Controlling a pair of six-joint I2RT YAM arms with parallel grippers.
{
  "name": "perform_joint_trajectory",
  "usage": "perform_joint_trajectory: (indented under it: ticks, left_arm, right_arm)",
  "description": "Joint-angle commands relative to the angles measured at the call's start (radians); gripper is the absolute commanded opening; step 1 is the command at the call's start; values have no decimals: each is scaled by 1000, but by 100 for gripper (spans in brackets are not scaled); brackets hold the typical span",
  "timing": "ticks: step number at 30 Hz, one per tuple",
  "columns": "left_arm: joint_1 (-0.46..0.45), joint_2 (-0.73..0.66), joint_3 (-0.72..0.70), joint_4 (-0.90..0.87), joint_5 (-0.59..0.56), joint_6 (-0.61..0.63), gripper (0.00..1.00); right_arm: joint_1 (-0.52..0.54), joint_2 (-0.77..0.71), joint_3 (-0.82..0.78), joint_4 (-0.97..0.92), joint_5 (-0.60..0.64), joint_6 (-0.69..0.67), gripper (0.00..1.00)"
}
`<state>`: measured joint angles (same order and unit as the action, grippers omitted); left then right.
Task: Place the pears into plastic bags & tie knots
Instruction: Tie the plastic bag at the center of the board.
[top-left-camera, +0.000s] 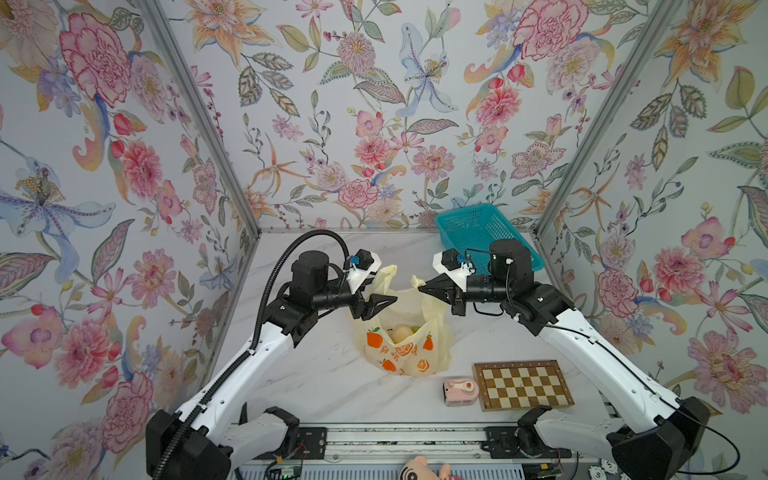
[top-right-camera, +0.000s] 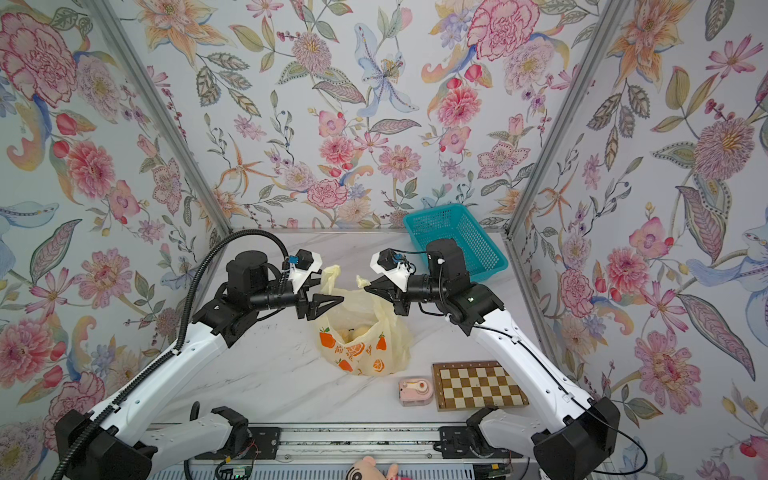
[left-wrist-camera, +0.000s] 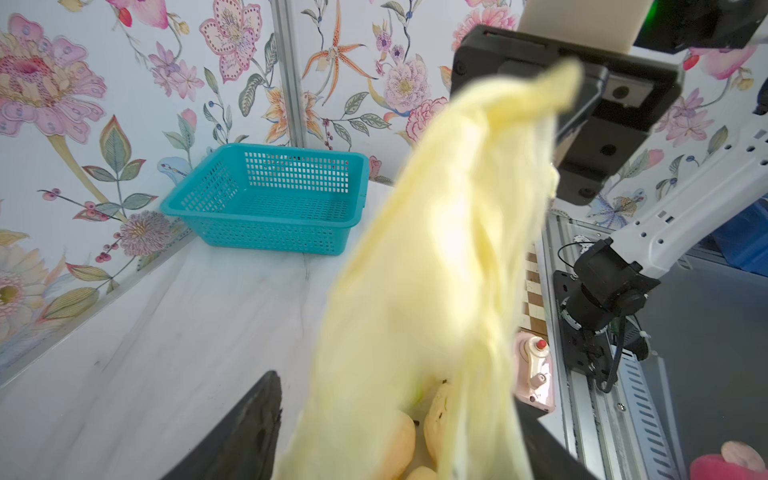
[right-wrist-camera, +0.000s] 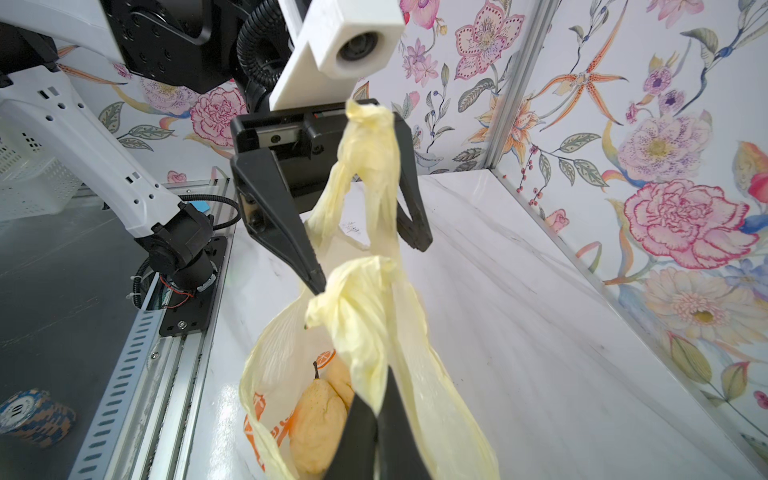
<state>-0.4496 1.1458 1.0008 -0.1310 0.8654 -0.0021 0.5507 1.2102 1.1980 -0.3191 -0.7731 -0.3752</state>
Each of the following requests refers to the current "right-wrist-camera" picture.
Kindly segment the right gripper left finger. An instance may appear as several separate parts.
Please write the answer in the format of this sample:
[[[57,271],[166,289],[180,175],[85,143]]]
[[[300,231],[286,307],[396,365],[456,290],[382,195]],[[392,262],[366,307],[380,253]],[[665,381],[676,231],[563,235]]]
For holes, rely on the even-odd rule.
[[[377,420],[373,410],[355,395],[348,418],[324,480],[374,478]]]

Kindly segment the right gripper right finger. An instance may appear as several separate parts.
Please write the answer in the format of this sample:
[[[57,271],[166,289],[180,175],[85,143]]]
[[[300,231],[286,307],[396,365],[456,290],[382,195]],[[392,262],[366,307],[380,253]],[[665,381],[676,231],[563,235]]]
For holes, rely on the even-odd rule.
[[[429,480],[428,469],[418,450],[392,368],[377,417],[377,449],[380,479]]]

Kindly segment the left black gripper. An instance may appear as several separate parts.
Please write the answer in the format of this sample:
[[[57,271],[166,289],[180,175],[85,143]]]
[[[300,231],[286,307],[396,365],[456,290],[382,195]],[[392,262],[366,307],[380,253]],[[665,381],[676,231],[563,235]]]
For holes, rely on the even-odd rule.
[[[343,103],[240,115],[231,123],[236,150],[231,169],[246,231],[315,295],[325,291],[326,277],[299,212],[311,210],[325,188],[346,125]],[[406,205],[397,204],[397,231],[411,248],[425,252],[433,235],[411,130],[399,113],[394,127]]]

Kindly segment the yellow pear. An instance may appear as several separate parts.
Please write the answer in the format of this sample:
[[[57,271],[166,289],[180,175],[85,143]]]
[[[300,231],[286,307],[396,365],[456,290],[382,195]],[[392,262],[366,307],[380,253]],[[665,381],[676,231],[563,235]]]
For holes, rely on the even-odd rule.
[[[290,451],[300,473],[320,475],[329,469],[347,418],[344,399],[315,370],[315,378],[299,398],[290,421]]]

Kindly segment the yellow translucent plastic bag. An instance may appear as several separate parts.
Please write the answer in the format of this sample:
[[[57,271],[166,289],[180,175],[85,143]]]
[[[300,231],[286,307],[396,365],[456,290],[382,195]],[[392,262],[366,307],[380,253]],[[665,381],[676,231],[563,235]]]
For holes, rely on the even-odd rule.
[[[400,153],[394,115],[346,104],[347,126],[328,185],[305,228],[329,274],[303,290],[260,335],[239,396],[257,459],[270,479],[317,479],[294,466],[289,428],[315,370],[377,417],[392,368],[430,479],[495,479],[495,452],[428,339],[419,297],[401,265],[396,231]]]

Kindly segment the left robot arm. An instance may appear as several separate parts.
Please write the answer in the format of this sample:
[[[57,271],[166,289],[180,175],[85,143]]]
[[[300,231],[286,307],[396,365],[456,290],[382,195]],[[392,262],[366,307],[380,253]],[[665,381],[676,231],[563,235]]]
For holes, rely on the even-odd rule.
[[[388,63],[404,27],[395,1],[5,1],[1,116],[113,209],[155,271],[192,292],[216,277],[205,250],[213,223],[135,161],[114,119],[87,109],[55,43],[204,99],[234,80],[246,113],[223,132],[235,148],[238,219],[317,294],[319,245],[300,214],[336,162],[357,78]]]

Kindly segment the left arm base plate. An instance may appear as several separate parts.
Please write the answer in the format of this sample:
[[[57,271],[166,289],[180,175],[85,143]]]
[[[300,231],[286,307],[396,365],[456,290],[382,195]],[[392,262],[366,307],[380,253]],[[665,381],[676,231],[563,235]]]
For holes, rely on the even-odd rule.
[[[228,250],[228,239],[225,236],[215,236],[206,246],[204,252],[211,261],[213,275],[204,289],[184,291],[176,284],[166,280],[164,276],[159,281],[170,293],[163,306],[163,318],[158,334],[161,337],[177,337],[190,333],[205,332],[210,324],[217,288],[223,279],[225,255]]]

